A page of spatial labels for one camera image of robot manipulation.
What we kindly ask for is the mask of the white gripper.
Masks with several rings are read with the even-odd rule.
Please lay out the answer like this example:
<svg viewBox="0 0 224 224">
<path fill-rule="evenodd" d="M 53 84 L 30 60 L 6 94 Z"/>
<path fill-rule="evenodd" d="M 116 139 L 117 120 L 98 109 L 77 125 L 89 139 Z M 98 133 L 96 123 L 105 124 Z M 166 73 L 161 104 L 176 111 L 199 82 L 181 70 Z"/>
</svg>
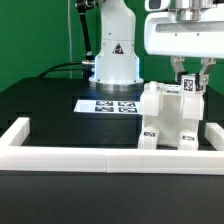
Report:
<svg viewBox="0 0 224 224">
<path fill-rule="evenodd" d="M 202 58 L 197 88 L 204 91 L 215 58 L 224 58 L 224 8 L 204 10 L 197 22 L 177 22 L 174 11 L 151 13 L 145 21 L 144 47 L 148 54 L 172 56 L 177 84 L 186 73 L 182 56 Z"/>
</svg>

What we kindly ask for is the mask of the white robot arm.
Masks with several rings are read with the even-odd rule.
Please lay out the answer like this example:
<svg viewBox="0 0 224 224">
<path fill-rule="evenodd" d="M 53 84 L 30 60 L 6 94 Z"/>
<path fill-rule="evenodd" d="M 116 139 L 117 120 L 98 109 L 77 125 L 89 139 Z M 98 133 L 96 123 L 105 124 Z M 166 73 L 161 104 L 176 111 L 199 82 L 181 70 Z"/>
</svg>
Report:
<svg viewBox="0 0 224 224">
<path fill-rule="evenodd" d="M 140 84 L 134 51 L 136 18 L 124 0 L 96 0 L 101 13 L 101 50 L 95 59 L 94 84 L 107 87 Z M 199 58 L 199 84 L 224 58 L 224 0 L 145 0 L 144 48 L 169 56 L 176 74 L 185 57 Z"/>
</svg>

